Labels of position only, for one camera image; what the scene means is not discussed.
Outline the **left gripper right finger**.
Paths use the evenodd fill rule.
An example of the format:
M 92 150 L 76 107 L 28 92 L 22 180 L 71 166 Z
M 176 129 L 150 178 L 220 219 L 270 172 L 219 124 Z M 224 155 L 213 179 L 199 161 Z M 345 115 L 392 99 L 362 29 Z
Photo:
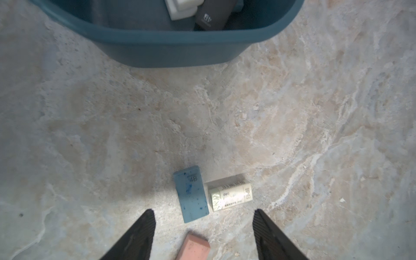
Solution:
M 255 211 L 252 228 L 259 260 L 308 260 L 263 210 Z

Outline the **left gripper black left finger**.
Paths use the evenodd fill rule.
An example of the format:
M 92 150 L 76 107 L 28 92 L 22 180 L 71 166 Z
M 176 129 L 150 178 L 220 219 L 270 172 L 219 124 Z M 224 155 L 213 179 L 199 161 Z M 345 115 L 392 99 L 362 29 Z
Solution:
M 149 260 L 155 229 L 154 211 L 147 209 L 101 260 Z

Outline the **blue eraser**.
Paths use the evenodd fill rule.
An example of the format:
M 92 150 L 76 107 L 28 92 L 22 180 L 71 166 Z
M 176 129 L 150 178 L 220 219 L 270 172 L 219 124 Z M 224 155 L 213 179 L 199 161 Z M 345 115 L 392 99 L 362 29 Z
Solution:
M 193 222 L 209 214 L 204 184 L 198 166 L 177 171 L 173 174 L 175 188 L 184 223 Z

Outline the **black eraser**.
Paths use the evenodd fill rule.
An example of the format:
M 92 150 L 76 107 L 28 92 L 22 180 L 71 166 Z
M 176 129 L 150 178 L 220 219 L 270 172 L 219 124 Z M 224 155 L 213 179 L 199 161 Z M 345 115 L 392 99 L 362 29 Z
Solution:
M 195 16 L 195 29 L 217 31 L 225 27 L 237 0 L 205 0 L 198 7 Z

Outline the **white eraser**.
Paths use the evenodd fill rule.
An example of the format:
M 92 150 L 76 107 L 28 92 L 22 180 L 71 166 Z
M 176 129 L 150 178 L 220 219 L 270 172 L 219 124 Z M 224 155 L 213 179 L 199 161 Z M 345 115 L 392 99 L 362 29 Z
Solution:
M 198 7 L 203 3 L 204 0 L 165 0 L 172 21 L 195 16 Z

